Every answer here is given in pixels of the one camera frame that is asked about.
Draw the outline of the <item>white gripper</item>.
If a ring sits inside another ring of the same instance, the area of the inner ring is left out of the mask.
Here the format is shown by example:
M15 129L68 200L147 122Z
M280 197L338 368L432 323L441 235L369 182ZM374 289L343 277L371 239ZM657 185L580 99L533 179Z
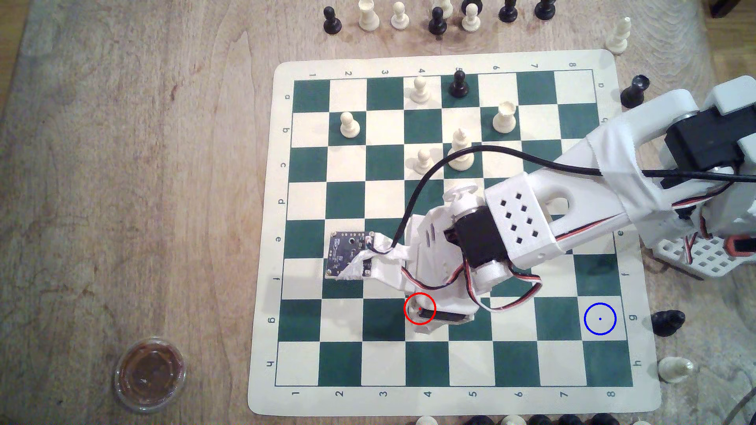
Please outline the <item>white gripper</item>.
M411 332L432 335L440 329L454 329L471 322L479 309L491 309L468 290L472 266L463 263L463 252L445 231L454 230L454 217L450 206L434 207L424 217L413 215L408 232L408 243L414 257L408 262L409 274L417 282L417 292L429 294L411 301L411 318L423 324L411 324Z

